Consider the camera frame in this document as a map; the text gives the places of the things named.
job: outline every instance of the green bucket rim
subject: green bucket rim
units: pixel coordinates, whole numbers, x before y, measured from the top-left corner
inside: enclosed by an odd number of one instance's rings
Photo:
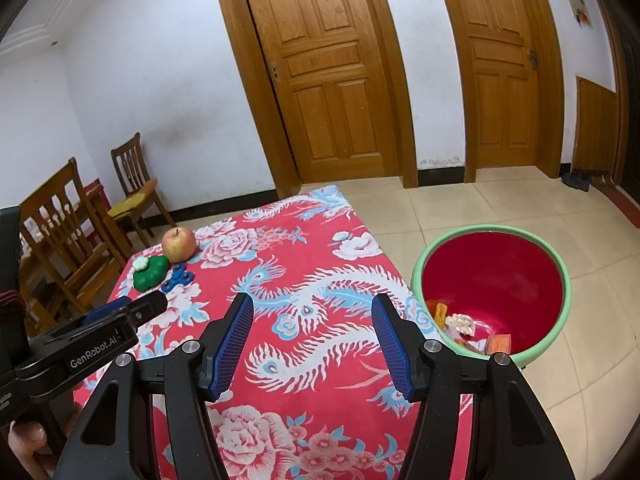
[[[569,316],[569,310],[571,309],[571,278],[569,277],[569,271],[564,264],[564,261],[560,257],[560,254],[556,252],[556,250],[545,242],[542,238],[536,236],[533,233],[525,231],[524,229],[518,229],[517,227],[510,227],[506,225],[497,225],[497,224],[476,224],[469,225],[466,227],[460,227],[457,229],[453,229],[452,231],[443,234],[441,237],[434,240],[431,244],[428,245],[425,250],[422,251],[418,260],[414,265],[414,272],[411,275],[411,288],[414,292],[415,297],[418,299],[420,306],[427,313],[427,316],[431,319],[433,326],[440,333],[440,337],[444,341],[444,343],[451,348],[456,354],[475,357],[478,359],[488,359],[489,356],[476,354],[471,350],[467,350],[466,348],[458,345],[453,342],[441,329],[436,325],[433,318],[431,317],[431,313],[429,309],[427,309],[426,302],[424,301],[424,296],[422,294],[422,270],[424,269],[424,265],[427,259],[435,252],[437,248],[439,248],[443,243],[452,240],[453,238],[457,238],[459,236],[469,234],[469,233],[479,233],[479,232],[497,232],[497,233],[506,233],[519,236],[524,238],[525,240],[529,240],[530,242],[535,243],[538,247],[542,248],[549,255],[549,257],[553,260],[560,272],[562,279],[562,308],[560,309],[560,314],[558,315],[558,319],[556,323],[553,325],[551,330],[535,345],[522,352],[518,352],[517,354],[512,354],[511,358],[519,367],[525,367],[526,365],[533,362],[535,359],[540,357],[545,350],[547,350],[553,341],[558,337],[562,327],[564,326],[567,317]]]

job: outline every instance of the human hand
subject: human hand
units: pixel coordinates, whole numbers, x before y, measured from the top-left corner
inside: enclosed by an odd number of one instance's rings
[[[74,414],[63,428],[67,437],[71,434],[82,411],[82,406],[79,403],[76,402],[75,405]],[[14,455],[34,480],[50,480],[47,471],[52,471],[55,468],[58,457],[37,453],[47,445],[47,434],[39,423],[12,422],[8,441]]]

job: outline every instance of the wall picture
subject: wall picture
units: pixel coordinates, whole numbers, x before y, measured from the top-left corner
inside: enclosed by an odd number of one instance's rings
[[[574,12],[574,18],[580,23],[580,26],[586,23],[590,27],[593,27],[586,2],[584,0],[569,0],[569,3],[571,4],[571,10]]]

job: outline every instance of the door handle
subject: door handle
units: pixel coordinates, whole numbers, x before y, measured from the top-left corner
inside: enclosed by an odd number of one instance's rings
[[[531,62],[531,69],[537,72],[538,71],[538,54],[536,54],[535,50],[529,50],[527,52],[527,57]]]
[[[276,81],[279,80],[280,78],[280,74],[278,74],[278,66],[276,65],[275,61],[270,61],[269,62],[269,74],[271,75],[271,77],[273,77]]]

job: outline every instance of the black baseboard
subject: black baseboard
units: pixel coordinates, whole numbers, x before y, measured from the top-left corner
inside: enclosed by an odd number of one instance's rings
[[[571,163],[570,162],[562,162],[560,164],[560,171],[558,171],[558,178],[563,176],[565,173],[569,173],[571,171]]]
[[[205,204],[198,204],[184,209],[171,211],[171,216],[176,222],[185,222],[205,216],[221,215],[224,213],[232,213],[243,209],[253,209],[263,205],[276,202],[278,194],[275,189],[251,193],[248,195],[233,196],[231,198],[223,198],[222,200],[214,200]],[[159,227],[166,225],[166,220],[162,215],[149,216],[140,219],[140,227]]]
[[[418,187],[460,184],[465,181],[465,167],[418,170]]]

